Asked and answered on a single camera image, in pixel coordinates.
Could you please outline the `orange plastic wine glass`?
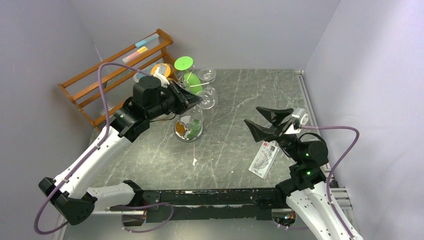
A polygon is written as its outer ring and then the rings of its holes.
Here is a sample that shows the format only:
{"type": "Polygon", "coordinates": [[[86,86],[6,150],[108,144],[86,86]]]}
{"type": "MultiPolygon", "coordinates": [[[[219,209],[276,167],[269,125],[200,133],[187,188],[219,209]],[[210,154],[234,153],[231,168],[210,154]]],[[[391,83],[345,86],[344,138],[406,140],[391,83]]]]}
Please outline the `orange plastic wine glass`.
{"type": "Polygon", "coordinates": [[[171,73],[172,73],[172,68],[167,63],[158,63],[151,70],[152,76],[164,77],[166,79],[171,75],[171,73]]]}

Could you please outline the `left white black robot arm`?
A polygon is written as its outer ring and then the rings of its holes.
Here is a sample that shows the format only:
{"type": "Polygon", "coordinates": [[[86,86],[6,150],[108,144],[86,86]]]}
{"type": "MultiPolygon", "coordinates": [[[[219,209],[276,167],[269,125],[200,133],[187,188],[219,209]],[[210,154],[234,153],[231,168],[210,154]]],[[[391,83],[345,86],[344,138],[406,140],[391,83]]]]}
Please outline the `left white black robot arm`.
{"type": "Polygon", "coordinates": [[[38,184],[51,197],[50,203],[70,225],[85,221],[92,212],[115,206],[137,210],[145,201],[144,191],[135,182],[91,188],[94,178],[121,149],[132,144],[150,128],[157,117],[181,115],[202,102],[202,98],[178,84],[163,84],[159,78],[144,76],[133,86],[133,94],[110,119],[97,140],[67,170],[38,184]]]}

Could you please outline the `clear wine glass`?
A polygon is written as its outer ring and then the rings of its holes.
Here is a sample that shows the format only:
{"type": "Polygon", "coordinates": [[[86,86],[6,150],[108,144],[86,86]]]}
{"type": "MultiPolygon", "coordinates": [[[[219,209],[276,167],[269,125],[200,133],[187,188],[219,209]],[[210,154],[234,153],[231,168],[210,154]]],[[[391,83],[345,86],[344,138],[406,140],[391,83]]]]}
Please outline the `clear wine glass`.
{"type": "Polygon", "coordinates": [[[213,68],[203,68],[197,71],[197,77],[200,80],[201,87],[208,87],[210,83],[216,80],[217,70],[213,68]]]}

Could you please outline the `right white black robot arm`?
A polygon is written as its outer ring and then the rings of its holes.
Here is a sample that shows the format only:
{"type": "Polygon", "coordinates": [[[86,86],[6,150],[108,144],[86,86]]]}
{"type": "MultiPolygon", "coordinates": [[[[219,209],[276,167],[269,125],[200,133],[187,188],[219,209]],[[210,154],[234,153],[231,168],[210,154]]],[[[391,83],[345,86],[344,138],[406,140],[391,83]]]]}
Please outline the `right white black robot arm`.
{"type": "Polygon", "coordinates": [[[339,160],[325,175],[321,167],[329,163],[326,141],[316,130],[324,126],[308,126],[305,109],[271,109],[258,106],[256,110],[271,124],[264,127],[245,119],[255,142],[276,142],[294,160],[289,167],[290,178],[275,186],[275,202],[290,207],[318,240],[361,240],[334,197],[330,181],[334,170],[359,139],[359,131],[350,126],[330,126],[331,130],[351,130],[355,138],[339,160]]]}

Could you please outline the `green plastic wine glass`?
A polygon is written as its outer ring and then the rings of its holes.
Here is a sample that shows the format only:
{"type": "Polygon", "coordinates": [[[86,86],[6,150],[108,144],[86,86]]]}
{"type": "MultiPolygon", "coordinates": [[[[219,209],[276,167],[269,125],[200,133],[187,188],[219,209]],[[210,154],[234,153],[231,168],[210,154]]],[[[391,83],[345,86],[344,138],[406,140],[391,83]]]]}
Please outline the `green plastic wine glass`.
{"type": "Polygon", "coordinates": [[[194,73],[194,66],[194,60],[190,56],[181,56],[174,62],[175,69],[183,72],[182,84],[196,95],[203,91],[203,86],[198,76],[194,73]]]}

